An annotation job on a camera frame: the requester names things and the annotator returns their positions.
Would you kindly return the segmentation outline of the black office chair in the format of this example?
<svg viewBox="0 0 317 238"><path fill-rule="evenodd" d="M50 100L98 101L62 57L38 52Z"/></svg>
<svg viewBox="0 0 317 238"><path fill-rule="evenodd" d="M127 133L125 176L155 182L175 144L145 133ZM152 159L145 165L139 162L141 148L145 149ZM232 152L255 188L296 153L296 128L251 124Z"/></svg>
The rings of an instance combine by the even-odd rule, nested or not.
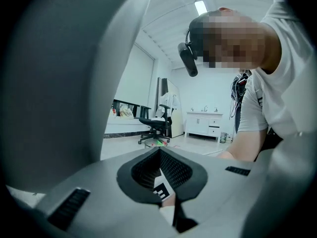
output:
<svg viewBox="0 0 317 238"><path fill-rule="evenodd" d="M167 112L171 111L171 114L174 111L174 108L170 108L167 105L160 104L160 107L164 108L164 113L163 113L163 120L151 120L151 119L146 119L146 118L139 118L139 122L141 122L144 125L148 125L150 129L150 133L148 136L145 134L141 134L141 139L138 141L138 144L141 145L142 141L148 140L148 139L155 139L160 141L161 143L169 143L170 138L165 136L167 133L168 129L172 125L172 119L171 117L168 117Z"/></svg>

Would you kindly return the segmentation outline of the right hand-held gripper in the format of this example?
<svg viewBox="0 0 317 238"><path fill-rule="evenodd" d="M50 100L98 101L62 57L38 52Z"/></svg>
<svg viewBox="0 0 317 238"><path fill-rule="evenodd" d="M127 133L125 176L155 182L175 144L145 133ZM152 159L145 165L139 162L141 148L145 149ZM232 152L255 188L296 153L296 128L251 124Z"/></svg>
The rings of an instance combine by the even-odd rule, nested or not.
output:
<svg viewBox="0 0 317 238"><path fill-rule="evenodd" d="M159 169L158 176L154 180L153 194L158 195L162 201L169 199L174 194L174 190L161 169Z"/></svg>

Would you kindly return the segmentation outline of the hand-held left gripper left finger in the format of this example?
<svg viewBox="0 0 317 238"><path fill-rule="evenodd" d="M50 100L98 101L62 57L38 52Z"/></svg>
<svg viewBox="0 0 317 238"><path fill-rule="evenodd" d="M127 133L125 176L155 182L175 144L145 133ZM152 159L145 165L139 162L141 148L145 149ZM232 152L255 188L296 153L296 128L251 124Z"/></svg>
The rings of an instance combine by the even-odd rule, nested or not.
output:
<svg viewBox="0 0 317 238"><path fill-rule="evenodd" d="M3 179L46 193L100 159L150 0L31 0L3 61Z"/></svg>

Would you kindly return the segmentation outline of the person's right forearm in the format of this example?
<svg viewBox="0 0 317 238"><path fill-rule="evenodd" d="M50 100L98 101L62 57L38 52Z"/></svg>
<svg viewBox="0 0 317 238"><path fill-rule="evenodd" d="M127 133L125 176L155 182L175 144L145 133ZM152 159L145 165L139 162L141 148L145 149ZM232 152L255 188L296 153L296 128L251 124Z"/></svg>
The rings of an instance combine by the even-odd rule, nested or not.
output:
<svg viewBox="0 0 317 238"><path fill-rule="evenodd" d="M268 124L240 122L236 137L217 158L253 162L259 154L267 135Z"/></svg>

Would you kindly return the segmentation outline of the white hanging garment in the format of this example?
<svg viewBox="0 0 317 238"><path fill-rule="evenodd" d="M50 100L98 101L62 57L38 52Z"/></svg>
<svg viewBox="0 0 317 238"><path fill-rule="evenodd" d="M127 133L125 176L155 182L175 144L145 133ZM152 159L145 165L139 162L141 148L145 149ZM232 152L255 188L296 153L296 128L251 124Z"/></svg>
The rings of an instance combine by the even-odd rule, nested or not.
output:
<svg viewBox="0 0 317 238"><path fill-rule="evenodd" d="M166 105L171 109L179 109L180 108L180 101L176 94L167 92L159 99L160 105Z"/></svg>

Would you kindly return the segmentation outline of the white roller blind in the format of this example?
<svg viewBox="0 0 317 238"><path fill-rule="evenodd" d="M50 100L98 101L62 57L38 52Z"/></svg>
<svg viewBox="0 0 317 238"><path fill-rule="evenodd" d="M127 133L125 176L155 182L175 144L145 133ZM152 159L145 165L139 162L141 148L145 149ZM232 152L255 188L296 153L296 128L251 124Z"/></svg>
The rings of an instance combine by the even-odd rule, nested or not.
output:
<svg viewBox="0 0 317 238"><path fill-rule="evenodd" d="M147 106L153 66L153 58L134 45L117 88L115 99Z"/></svg>

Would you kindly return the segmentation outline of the printed beige tote bag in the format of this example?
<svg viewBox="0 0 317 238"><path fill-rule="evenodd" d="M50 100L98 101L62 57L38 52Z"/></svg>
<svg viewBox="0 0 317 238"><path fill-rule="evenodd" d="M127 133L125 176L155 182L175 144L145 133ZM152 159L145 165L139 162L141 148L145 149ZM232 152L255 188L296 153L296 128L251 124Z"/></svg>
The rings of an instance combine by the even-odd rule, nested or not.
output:
<svg viewBox="0 0 317 238"><path fill-rule="evenodd" d="M119 114L122 119L134 119L133 112L128 107L121 107Z"/></svg>

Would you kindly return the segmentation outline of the person's white t-shirt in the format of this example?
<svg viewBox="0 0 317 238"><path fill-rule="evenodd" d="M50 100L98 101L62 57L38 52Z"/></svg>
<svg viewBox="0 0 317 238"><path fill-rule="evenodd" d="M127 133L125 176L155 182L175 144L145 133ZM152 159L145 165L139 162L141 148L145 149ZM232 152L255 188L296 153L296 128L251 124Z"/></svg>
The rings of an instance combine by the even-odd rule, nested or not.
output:
<svg viewBox="0 0 317 238"><path fill-rule="evenodd" d="M238 131L268 128L281 138L317 131L317 52L286 0L273 0L262 19L281 43L281 60L272 74L257 68L246 84Z"/></svg>

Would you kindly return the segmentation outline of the ceiling light panel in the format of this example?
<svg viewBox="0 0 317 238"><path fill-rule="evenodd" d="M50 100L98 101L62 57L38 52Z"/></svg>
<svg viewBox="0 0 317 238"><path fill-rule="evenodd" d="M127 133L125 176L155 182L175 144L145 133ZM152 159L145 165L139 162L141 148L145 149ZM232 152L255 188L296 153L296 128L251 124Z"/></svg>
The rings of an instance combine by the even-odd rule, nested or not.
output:
<svg viewBox="0 0 317 238"><path fill-rule="evenodd" d="M197 0L194 2L198 15L206 13L208 10L203 0Z"/></svg>

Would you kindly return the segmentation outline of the beige leaning board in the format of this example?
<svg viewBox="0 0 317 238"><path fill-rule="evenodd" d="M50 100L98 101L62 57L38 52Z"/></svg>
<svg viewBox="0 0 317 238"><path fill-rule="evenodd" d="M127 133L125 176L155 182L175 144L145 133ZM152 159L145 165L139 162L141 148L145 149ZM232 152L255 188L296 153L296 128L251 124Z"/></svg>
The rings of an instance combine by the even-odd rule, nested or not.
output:
<svg viewBox="0 0 317 238"><path fill-rule="evenodd" d="M177 109L174 109L171 114L172 124L167 133L168 136L174 138L184 134L183 116L180 103L180 92L179 89L169 79L158 77L156 88L155 111L157 111L159 107L159 98L167 92L174 94L179 103Z"/></svg>

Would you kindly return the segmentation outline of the white window bench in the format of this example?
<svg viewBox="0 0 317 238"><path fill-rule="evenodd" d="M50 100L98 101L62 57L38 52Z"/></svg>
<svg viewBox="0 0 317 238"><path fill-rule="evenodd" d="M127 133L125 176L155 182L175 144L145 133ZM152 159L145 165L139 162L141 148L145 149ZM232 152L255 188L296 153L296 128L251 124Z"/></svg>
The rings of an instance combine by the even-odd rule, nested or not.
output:
<svg viewBox="0 0 317 238"><path fill-rule="evenodd" d="M141 135L149 133L150 129L150 126L141 123L138 119L109 118L104 139Z"/></svg>

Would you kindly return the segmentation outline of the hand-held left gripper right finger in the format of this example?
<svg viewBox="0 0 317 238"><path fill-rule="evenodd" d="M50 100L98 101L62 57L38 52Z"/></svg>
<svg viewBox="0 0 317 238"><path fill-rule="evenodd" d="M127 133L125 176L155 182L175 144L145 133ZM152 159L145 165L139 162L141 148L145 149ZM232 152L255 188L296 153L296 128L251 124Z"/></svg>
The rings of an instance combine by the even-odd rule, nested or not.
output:
<svg viewBox="0 0 317 238"><path fill-rule="evenodd" d="M174 194L153 194L162 170ZM255 162L173 147L91 164L36 206L55 238L294 237L317 211L317 132L298 133Z"/></svg>

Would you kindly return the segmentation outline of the white drawer cabinet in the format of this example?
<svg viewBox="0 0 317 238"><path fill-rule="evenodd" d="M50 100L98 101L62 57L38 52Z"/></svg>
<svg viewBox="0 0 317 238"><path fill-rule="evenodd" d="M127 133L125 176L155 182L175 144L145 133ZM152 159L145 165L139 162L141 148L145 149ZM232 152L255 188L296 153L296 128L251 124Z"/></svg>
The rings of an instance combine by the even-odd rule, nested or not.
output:
<svg viewBox="0 0 317 238"><path fill-rule="evenodd" d="M219 112L187 112L185 135L195 134L217 139L220 143L223 114Z"/></svg>

